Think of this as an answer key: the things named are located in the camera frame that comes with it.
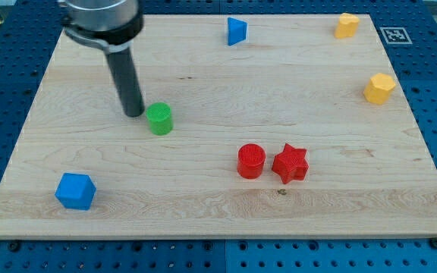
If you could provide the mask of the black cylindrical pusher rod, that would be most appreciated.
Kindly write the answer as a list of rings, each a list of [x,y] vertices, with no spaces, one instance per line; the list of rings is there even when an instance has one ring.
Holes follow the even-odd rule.
[[[142,115],[145,105],[130,48],[112,52],[106,59],[124,114],[131,118]]]

